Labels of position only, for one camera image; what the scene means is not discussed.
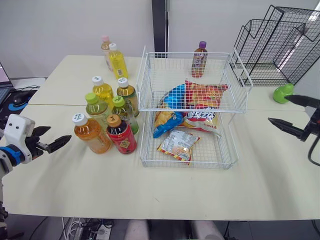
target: wire file organizer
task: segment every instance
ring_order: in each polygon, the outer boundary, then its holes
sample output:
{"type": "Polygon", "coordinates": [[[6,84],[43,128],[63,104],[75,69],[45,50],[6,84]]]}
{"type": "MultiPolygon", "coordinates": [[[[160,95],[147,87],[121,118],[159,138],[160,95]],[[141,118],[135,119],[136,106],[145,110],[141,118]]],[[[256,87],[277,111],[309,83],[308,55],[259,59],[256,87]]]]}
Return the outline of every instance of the wire file organizer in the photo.
{"type": "Polygon", "coordinates": [[[241,27],[234,47],[255,86],[295,85],[320,57],[320,11],[270,5],[241,27]]]}
{"type": "MultiPolygon", "coordinates": [[[[143,51],[136,89],[139,110],[146,112],[140,148],[140,159],[145,167],[228,169],[238,160],[232,133],[233,117],[228,123],[225,123],[223,113],[246,112],[248,95],[253,87],[251,78],[240,59],[232,57],[229,53],[214,52],[205,53],[206,64],[201,71],[203,72],[202,77],[192,77],[194,54],[194,52],[143,51]],[[177,107],[162,108],[164,98],[173,88],[185,84],[185,80],[206,86],[216,85],[216,96],[213,98],[220,99],[219,106],[214,109],[196,110],[215,112],[219,122],[218,134],[185,127],[177,128],[200,137],[199,142],[192,147],[191,161],[179,161],[157,150],[163,140],[168,137],[168,132],[159,138],[153,138],[157,111],[195,112],[192,107],[187,107],[185,98],[179,100],[181,102],[177,104],[177,107]],[[226,86],[227,90],[220,89],[218,86],[221,85],[226,86]]],[[[196,90],[200,98],[206,97],[205,92],[203,89],[196,90]]]]}

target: keyboard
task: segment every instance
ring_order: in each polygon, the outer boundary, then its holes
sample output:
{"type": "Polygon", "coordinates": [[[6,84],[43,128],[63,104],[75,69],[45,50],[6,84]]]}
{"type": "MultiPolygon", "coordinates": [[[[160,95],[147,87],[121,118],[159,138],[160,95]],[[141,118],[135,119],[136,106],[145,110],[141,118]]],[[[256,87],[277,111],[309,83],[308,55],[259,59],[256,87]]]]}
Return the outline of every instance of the keyboard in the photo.
{"type": "Polygon", "coordinates": [[[3,101],[5,100],[6,96],[8,95],[9,91],[10,91],[10,87],[6,87],[6,88],[0,88],[0,104],[3,103],[3,101]]]}

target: computer mouse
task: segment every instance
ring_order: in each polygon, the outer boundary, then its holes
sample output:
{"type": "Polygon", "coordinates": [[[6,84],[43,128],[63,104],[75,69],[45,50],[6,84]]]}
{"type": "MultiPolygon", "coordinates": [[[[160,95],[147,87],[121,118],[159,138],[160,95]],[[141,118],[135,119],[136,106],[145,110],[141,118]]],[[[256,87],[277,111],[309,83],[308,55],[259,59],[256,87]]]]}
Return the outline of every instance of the computer mouse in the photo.
{"type": "Polygon", "coordinates": [[[13,106],[19,107],[23,104],[26,104],[32,95],[33,95],[33,93],[30,91],[21,91],[21,92],[17,93],[13,97],[13,106]]]}

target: brown bottle cap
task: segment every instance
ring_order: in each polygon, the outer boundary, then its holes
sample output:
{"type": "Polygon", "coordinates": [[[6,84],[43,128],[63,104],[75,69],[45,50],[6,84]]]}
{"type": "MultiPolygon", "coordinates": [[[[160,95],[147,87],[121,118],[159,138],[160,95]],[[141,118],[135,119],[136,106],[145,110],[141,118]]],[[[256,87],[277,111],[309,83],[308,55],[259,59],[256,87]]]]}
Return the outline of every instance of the brown bottle cap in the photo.
{"type": "Polygon", "coordinates": [[[121,119],[116,114],[111,114],[106,118],[106,121],[108,122],[109,126],[112,128],[116,128],[121,124],[121,119]]]}

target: gray floor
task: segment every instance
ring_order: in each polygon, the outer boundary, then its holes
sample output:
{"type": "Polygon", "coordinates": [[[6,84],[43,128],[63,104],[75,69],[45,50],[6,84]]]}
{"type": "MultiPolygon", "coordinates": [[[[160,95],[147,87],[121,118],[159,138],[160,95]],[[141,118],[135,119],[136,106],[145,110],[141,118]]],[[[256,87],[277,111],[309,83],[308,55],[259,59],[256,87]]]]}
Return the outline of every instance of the gray floor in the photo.
{"type": "MultiPolygon", "coordinates": [[[[9,236],[24,232],[21,240],[28,240],[35,227],[44,219],[43,216],[11,214],[6,220],[9,236]]],[[[128,225],[126,219],[115,220],[110,240],[123,240],[128,225]]],[[[152,220],[152,240],[188,239],[184,231],[184,221],[152,220]]],[[[214,221],[224,233],[227,221],[214,221]]],[[[320,229],[320,220],[316,221],[320,229]]],[[[33,235],[33,240],[58,240],[62,232],[60,217],[49,217],[33,235]]],[[[310,220],[296,221],[231,221],[231,237],[238,240],[320,240],[310,220]]]]}

